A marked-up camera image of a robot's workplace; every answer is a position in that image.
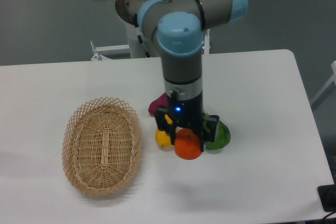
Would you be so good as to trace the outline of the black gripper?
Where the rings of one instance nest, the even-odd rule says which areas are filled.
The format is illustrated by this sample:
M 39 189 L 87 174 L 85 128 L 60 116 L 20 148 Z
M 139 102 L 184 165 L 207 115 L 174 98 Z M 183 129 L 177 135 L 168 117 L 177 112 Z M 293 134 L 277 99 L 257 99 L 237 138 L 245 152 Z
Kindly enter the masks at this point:
M 219 116 L 203 114 L 202 92 L 189 100 L 178 100 L 175 96 L 171 98 L 168 95 L 166 98 L 167 108 L 160 106 L 154 114 L 157 129 L 167 132 L 170 138 L 175 136 L 174 127 L 192 130 L 200 140 L 201 152 L 206 143 L 215 142 Z

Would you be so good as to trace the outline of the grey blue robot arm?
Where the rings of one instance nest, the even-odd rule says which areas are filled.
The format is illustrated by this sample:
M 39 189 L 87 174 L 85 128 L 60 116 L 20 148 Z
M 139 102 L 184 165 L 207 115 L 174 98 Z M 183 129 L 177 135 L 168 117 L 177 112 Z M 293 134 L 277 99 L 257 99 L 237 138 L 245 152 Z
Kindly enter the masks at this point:
M 141 0 L 132 22 L 162 60 L 166 106 L 155 111 L 158 129 L 176 143 L 176 128 L 191 130 L 199 149 L 215 141 L 219 117 L 203 111 L 203 31 L 240 19 L 248 0 Z

